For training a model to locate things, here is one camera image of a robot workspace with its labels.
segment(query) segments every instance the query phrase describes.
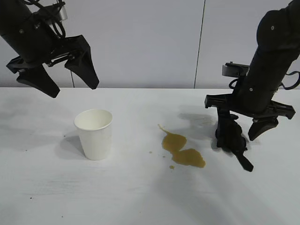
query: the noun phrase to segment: cup rim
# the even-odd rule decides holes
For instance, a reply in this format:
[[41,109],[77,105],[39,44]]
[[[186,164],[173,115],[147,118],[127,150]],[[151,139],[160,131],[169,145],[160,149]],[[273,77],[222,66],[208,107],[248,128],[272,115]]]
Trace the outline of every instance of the cup rim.
[[[81,114],[86,113],[86,112],[88,112],[88,111],[94,111],[94,110],[97,110],[97,111],[105,111],[105,112],[109,113],[110,116],[111,116],[111,118],[112,118],[111,121],[110,121],[107,125],[105,125],[105,126],[103,126],[103,127],[100,127],[100,128],[98,128],[98,129],[84,129],[84,128],[78,127],[78,126],[76,125],[75,121],[76,121],[76,119],[77,119]],[[79,113],[79,114],[75,117],[75,119],[74,119],[74,125],[75,125],[75,127],[77,127],[77,128],[80,129],[80,130],[85,130],[85,131],[97,131],[97,130],[102,130],[102,129],[108,127],[108,126],[112,123],[112,121],[113,121],[113,115],[112,115],[112,113],[111,113],[110,111],[107,111],[107,110],[105,110],[105,109],[88,109],[88,110],[85,110],[85,111]]]

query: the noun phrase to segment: spilled liquid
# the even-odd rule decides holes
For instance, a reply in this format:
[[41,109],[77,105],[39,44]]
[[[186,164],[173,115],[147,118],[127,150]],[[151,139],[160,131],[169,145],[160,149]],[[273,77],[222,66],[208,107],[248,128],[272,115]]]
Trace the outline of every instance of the spilled liquid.
[[182,135],[172,134],[160,125],[159,128],[164,131],[167,136],[164,138],[162,146],[165,150],[172,154],[172,160],[181,165],[191,165],[199,168],[204,168],[206,163],[203,160],[201,154],[195,149],[182,150],[187,143],[187,139]]

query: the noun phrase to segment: cable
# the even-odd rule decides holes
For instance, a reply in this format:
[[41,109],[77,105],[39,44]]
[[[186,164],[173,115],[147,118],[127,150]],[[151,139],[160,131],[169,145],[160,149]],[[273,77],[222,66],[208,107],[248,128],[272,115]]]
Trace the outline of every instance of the cable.
[[297,74],[297,73],[298,73],[298,80],[294,85],[292,85],[290,87],[286,87],[283,83],[281,83],[280,86],[282,86],[285,90],[292,90],[292,89],[297,88],[300,85],[300,72],[299,71],[294,71],[294,72],[291,72],[290,74],[286,74],[287,76],[292,76],[292,75]]
[[[41,10],[43,10],[45,13],[47,13],[52,20],[52,25],[54,28],[55,33],[60,37],[60,38],[65,38],[66,37],[66,31],[65,28],[63,27],[62,23],[59,21],[59,19],[57,19],[57,17],[55,15],[53,15],[51,12],[49,12],[43,5],[41,5],[39,3],[40,0],[20,0],[22,3],[26,4],[26,5],[35,5],[36,7],[40,8]],[[60,9],[58,10],[58,12],[61,10],[62,8],[62,0],[58,0],[59,4],[60,4]],[[60,28],[61,34],[59,33],[56,25],[58,25],[58,27]]]
[[24,4],[26,4],[26,5],[28,5],[28,6],[30,6],[30,5],[33,5],[34,3],[32,3],[32,2],[28,2],[28,1],[25,1],[25,0],[20,0],[22,3],[24,3]]

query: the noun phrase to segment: white wall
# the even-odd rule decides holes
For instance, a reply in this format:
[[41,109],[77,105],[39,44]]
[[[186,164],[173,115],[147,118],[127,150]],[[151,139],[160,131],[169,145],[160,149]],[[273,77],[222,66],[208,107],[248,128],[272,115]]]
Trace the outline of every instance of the white wall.
[[[249,65],[257,48],[256,30],[266,12],[285,8],[291,0],[206,0],[196,75],[197,88],[228,88],[222,76],[226,62]],[[300,70],[300,61],[290,71]],[[285,78],[292,84],[298,76]]]
[[[203,0],[73,0],[69,35],[92,48],[100,87],[193,88]],[[75,76],[75,86],[85,84]]]
[[[231,78],[222,77],[222,65],[250,64],[260,20],[290,1],[206,0],[199,55],[204,0],[66,0],[64,26],[91,45],[100,87],[193,88],[196,75],[196,88],[227,88]],[[0,38],[0,86],[22,86],[6,68],[16,56]],[[72,87],[63,65],[47,71],[60,87]],[[290,71],[299,69],[297,61]],[[86,86],[76,75],[74,82]]]

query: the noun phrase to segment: black cable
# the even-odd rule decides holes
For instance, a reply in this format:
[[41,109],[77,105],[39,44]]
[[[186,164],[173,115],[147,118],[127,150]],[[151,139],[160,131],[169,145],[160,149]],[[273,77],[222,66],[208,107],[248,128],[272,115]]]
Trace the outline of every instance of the black cable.
[[[60,38],[65,38],[66,37],[66,31],[65,31],[65,28],[63,27],[62,23],[59,21],[59,19],[53,15],[51,12],[49,12],[43,5],[41,5],[39,3],[39,0],[28,0],[28,1],[25,1],[25,0],[20,0],[22,3],[26,4],[26,5],[35,5],[36,7],[40,8],[41,10],[43,10],[45,13],[47,13],[50,17],[51,17],[51,20],[52,20],[52,25],[53,25],[53,28],[54,28],[54,31],[55,33],[60,37]],[[60,3],[60,9],[59,11],[61,10],[62,8],[62,0],[59,0],[59,3]],[[60,31],[61,31],[61,34],[59,33],[56,25],[57,24],[60,28]]]
[[234,79],[233,81],[231,81],[231,82],[229,83],[229,88],[235,89],[235,87],[233,87],[233,84],[234,84],[235,82],[237,82],[239,79],[240,79],[240,78],[236,78],[236,79]]
[[298,80],[294,85],[292,85],[290,87],[286,87],[283,83],[281,83],[280,86],[282,86],[285,90],[292,90],[292,89],[297,88],[300,85],[300,72],[299,71],[294,71],[294,72],[291,72],[290,74],[286,74],[287,76],[292,76],[292,75],[297,74],[297,73],[298,73]]
[[28,6],[33,5],[32,2],[28,2],[28,1],[25,1],[25,0],[20,0],[20,1],[21,1],[22,3],[28,5]]

